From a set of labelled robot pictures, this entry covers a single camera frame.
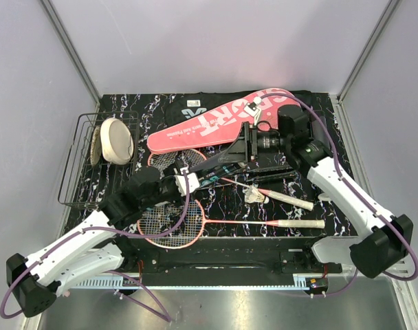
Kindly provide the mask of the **black teal shuttlecock tube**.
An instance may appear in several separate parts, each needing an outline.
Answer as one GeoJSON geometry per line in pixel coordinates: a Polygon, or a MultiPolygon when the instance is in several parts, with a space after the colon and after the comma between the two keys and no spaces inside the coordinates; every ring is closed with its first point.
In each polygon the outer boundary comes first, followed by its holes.
{"type": "Polygon", "coordinates": [[[243,169],[244,168],[241,168],[238,164],[216,164],[215,162],[209,162],[209,164],[207,164],[207,161],[204,161],[203,166],[199,164],[193,167],[181,167],[178,170],[177,175],[196,173],[200,183],[199,188],[201,188],[214,183],[221,178],[233,175],[235,172],[243,169]]]}

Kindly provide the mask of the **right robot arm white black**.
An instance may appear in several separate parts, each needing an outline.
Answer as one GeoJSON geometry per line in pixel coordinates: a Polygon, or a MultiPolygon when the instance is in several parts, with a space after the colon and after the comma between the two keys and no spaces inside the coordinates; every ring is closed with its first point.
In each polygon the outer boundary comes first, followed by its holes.
{"type": "Polygon", "coordinates": [[[301,255],[308,272],[317,272],[325,263],[354,266],[368,278],[387,273],[388,268],[410,256],[418,276],[418,259],[410,246],[413,222],[406,215],[396,217],[381,207],[340,167],[334,145],[325,146],[313,139],[309,131],[311,109],[298,105],[282,106],[277,111],[277,128],[260,132],[261,118],[256,101],[240,109],[241,118],[252,118],[243,124],[236,140],[223,154],[228,162],[235,154],[248,161],[260,151],[282,151],[289,165],[321,189],[345,214],[356,229],[357,237],[325,237],[317,240],[301,255]]]}

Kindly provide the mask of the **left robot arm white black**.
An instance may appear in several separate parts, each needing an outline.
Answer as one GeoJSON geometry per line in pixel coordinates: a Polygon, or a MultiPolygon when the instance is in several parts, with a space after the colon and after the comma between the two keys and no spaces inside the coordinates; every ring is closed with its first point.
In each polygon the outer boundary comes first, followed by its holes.
{"type": "Polygon", "coordinates": [[[55,242],[28,256],[12,255],[6,261],[9,288],[0,306],[1,317],[37,316],[92,276],[139,267],[131,240],[147,236],[127,232],[127,228],[157,204],[188,204],[194,178],[186,168],[167,177],[161,177],[156,168],[142,168],[55,242]]]}

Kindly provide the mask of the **upper pink badminton racket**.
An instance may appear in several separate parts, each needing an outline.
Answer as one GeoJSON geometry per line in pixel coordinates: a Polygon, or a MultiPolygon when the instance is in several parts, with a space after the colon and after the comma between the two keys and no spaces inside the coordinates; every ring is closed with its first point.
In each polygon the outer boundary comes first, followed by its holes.
{"type": "MultiPolygon", "coordinates": [[[[166,168],[174,164],[175,161],[181,160],[184,161],[185,165],[198,165],[206,160],[206,156],[197,151],[196,149],[188,149],[185,151],[175,151],[172,153],[164,154],[150,154],[148,157],[148,165],[156,167],[160,170],[161,174],[164,174],[166,168]]],[[[267,190],[264,188],[257,188],[251,185],[239,183],[232,179],[221,178],[225,182],[230,184],[236,184],[237,186],[242,186],[245,188],[245,202],[246,203],[267,203],[268,199],[275,199],[286,204],[297,206],[308,211],[312,211],[314,204],[310,201],[304,201],[302,199],[297,199],[289,195],[284,195],[280,192],[275,192],[273,190],[267,190]]]]}

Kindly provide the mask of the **pink badminton racket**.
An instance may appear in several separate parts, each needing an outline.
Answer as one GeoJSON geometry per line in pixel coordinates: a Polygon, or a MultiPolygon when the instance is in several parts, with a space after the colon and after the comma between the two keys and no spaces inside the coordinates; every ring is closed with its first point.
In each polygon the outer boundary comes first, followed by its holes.
{"type": "MultiPolygon", "coordinates": [[[[185,165],[198,165],[206,160],[206,156],[197,151],[196,149],[188,149],[185,151],[175,151],[172,153],[164,154],[150,154],[148,157],[148,165],[156,167],[160,170],[161,174],[164,174],[166,168],[174,164],[175,161],[181,160],[184,161],[185,165]]],[[[273,190],[267,190],[264,188],[257,188],[251,185],[239,183],[232,179],[221,178],[225,182],[230,184],[236,184],[237,186],[242,186],[245,188],[245,202],[246,203],[267,203],[268,199],[275,199],[286,204],[297,206],[308,211],[312,211],[314,204],[310,201],[304,201],[302,199],[297,199],[289,195],[284,195],[280,192],[275,192],[273,190]]]]}
{"type": "Polygon", "coordinates": [[[195,243],[209,224],[267,225],[277,228],[325,228],[322,219],[279,219],[271,221],[235,221],[207,218],[198,201],[184,208],[171,203],[148,209],[137,221],[137,230],[151,244],[169,250],[187,248],[195,243]]]}

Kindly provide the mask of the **lower pink badminton racket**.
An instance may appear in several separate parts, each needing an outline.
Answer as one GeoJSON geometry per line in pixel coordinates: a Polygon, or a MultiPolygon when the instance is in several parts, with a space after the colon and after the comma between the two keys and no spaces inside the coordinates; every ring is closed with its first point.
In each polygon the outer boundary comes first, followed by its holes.
{"type": "Polygon", "coordinates": [[[151,244],[169,250],[187,248],[195,243],[209,224],[267,225],[277,228],[325,228],[322,219],[279,219],[271,221],[235,221],[207,218],[198,201],[184,208],[171,203],[148,209],[137,221],[137,230],[151,244]]]}

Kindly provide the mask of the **pink racket cover bag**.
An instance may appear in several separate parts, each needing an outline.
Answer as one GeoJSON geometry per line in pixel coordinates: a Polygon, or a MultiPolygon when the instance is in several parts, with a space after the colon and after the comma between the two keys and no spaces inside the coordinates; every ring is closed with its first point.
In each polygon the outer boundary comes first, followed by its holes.
{"type": "Polygon", "coordinates": [[[289,91],[269,88],[252,92],[244,98],[225,103],[189,120],[152,133],[147,146],[153,154],[171,153],[186,149],[215,146],[233,142],[244,122],[254,124],[254,118],[245,110],[247,103],[260,97],[262,109],[260,121],[278,127],[278,109],[282,106],[300,106],[289,91]]]}

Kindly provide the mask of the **white shuttlecock centre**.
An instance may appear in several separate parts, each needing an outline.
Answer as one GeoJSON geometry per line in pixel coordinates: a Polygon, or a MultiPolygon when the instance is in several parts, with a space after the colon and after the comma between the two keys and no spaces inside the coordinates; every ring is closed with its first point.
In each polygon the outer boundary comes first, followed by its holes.
{"type": "Polygon", "coordinates": [[[258,188],[254,186],[249,186],[244,190],[244,201],[248,204],[253,203],[260,203],[260,204],[266,204],[269,202],[269,198],[265,196],[263,193],[261,193],[258,188]]]}

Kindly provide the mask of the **black racket bag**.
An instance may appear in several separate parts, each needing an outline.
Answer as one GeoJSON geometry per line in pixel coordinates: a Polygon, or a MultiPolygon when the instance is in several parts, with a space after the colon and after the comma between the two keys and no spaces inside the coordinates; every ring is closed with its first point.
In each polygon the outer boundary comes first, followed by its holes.
{"type": "Polygon", "coordinates": [[[244,98],[252,91],[238,91],[233,93],[204,93],[185,94],[176,97],[165,108],[165,123],[168,126],[179,124],[209,110],[215,109],[233,100],[244,98]]]}

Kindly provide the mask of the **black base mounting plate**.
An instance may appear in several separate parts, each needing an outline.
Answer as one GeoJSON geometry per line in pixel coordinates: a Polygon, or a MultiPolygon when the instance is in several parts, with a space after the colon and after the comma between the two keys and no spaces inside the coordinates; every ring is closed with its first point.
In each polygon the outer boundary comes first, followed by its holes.
{"type": "Polygon", "coordinates": [[[271,249],[184,249],[140,250],[136,255],[136,269],[143,274],[166,270],[226,270],[258,269],[283,274],[341,274],[342,266],[326,265],[305,256],[302,250],[271,249]]]}

